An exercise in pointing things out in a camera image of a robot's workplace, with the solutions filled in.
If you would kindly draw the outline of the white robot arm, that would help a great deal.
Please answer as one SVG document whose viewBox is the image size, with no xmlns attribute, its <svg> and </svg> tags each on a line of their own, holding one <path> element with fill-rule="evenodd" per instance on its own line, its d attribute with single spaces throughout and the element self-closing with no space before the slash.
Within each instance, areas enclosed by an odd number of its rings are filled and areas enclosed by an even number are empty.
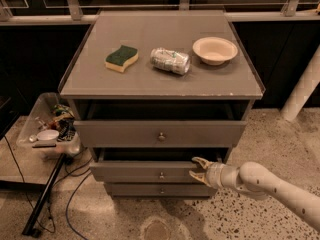
<svg viewBox="0 0 320 240">
<path fill-rule="evenodd" d="M 213 189 L 229 188 L 247 197 L 263 200 L 271 196 L 320 231 L 320 197 L 292 185 L 256 162 L 240 167 L 193 157 L 203 172 L 190 171 L 191 177 Z"/>
</svg>

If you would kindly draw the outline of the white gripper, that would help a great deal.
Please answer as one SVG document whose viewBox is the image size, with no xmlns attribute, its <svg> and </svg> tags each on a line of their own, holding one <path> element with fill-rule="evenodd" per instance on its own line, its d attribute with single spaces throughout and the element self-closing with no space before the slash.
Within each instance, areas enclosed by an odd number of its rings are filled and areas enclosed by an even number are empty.
<svg viewBox="0 0 320 240">
<path fill-rule="evenodd" d="M 214 189 L 232 188 L 235 189 L 239 185 L 239 168 L 226 165 L 223 163 L 208 161 L 202 157 L 193 157 L 193 162 L 198 163 L 205 173 L 196 173 L 190 171 L 189 175 L 195 180 L 211 186 Z"/>
</svg>

